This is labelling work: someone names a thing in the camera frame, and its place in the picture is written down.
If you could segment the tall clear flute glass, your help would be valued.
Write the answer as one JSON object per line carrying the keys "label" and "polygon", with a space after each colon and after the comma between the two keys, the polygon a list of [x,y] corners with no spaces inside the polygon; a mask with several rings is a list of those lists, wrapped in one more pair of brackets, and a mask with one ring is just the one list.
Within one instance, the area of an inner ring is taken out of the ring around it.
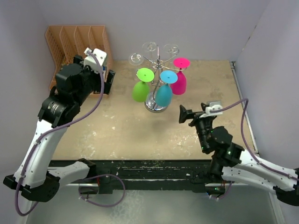
{"label": "tall clear flute glass", "polygon": [[139,70],[144,62],[144,57],[139,53],[133,53],[129,56],[128,62],[134,66],[135,70]]}

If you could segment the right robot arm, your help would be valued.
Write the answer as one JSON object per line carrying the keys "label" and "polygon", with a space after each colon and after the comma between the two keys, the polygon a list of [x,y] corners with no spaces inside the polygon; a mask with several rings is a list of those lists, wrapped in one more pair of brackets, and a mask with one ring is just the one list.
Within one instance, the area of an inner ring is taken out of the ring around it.
{"label": "right robot arm", "polygon": [[179,123],[188,119],[190,127],[196,128],[201,150],[212,154],[208,179],[212,182],[225,180],[239,182],[266,190],[285,204],[299,204],[299,170],[285,168],[256,156],[247,147],[233,142],[233,136],[224,126],[213,127],[213,121],[242,101],[222,107],[219,101],[201,103],[202,110],[194,112],[179,106]]}

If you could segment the green plastic goblet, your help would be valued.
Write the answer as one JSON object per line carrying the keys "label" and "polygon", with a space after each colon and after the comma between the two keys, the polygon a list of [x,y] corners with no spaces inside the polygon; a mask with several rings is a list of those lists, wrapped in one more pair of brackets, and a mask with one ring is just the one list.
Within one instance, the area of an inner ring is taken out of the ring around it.
{"label": "green plastic goblet", "polygon": [[140,81],[133,87],[132,98],[136,102],[145,102],[147,95],[150,92],[148,83],[153,81],[154,72],[148,68],[140,68],[137,71],[136,76]]}

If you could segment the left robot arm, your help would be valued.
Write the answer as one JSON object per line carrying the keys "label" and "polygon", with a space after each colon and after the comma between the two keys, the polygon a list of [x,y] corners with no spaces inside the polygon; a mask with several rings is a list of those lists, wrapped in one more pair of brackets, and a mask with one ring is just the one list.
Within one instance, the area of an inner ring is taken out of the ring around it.
{"label": "left robot arm", "polygon": [[75,56],[73,63],[64,65],[56,74],[56,85],[42,103],[27,154],[18,170],[3,180],[16,196],[44,203],[69,183],[80,179],[91,183],[96,178],[96,165],[87,159],[79,159],[58,171],[48,170],[62,136],[68,127],[78,122],[75,117],[85,100],[94,91],[103,98],[105,56],[95,51],[87,51],[86,55],[85,58]]}

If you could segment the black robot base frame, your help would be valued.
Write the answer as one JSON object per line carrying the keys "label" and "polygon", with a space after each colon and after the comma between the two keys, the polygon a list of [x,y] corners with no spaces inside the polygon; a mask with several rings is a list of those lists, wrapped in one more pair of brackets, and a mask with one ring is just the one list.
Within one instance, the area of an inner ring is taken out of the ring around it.
{"label": "black robot base frame", "polygon": [[99,187],[98,193],[113,190],[186,190],[194,193],[222,195],[225,186],[221,178],[211,177],[210,160],[92,160],[99,179],[73,183],[84,187]]}

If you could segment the pink plastic goblet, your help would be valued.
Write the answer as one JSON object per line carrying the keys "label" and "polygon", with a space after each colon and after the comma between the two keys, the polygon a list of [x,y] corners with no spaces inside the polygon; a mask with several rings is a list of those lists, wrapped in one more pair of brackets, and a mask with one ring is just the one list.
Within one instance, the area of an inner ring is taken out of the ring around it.
{"label": "pink plastic goblet", "polygon": [[173,65],[179,68],[177,72],[178,79],[175,83],[171,84],[171,89],[173,94],[182,95],[186,91],[187,80],[183,73],[183,69],[186,69],[190,66],[190,61],[187,58],[179,57],[173,61]]}

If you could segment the blue plastic goblet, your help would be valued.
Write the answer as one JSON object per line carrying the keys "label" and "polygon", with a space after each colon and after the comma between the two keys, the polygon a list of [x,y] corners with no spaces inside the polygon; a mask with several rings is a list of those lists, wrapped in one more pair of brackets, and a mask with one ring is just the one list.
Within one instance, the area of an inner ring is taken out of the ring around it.
{"label": "blue plastic goblet", "polygon": [[156,93],[155,102],[158,106],[167,107],[171,103],[173,95],[170,84],[177,82],[178,76],[171,70],[165,70],[161,73],[160,80],[163,82],[163,85]]}

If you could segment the clear wine glass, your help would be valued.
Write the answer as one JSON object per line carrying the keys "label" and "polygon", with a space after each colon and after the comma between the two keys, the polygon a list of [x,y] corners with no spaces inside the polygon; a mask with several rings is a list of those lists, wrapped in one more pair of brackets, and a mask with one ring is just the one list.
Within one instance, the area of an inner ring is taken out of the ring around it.
{"label": "clear wine glass", "polygon": [[166,44],[163,47],[164,52],[168,54],[169,58],[166,61],[172,61],[179,53],[178,45],[176,44]]}
{"label": "clear wine glass", "polygon": [[149,62],[153,62],[157,59],[157,48],[158,45],[155,42],[145,42],[142,45],[144,51],[144,57],[147,58]]}

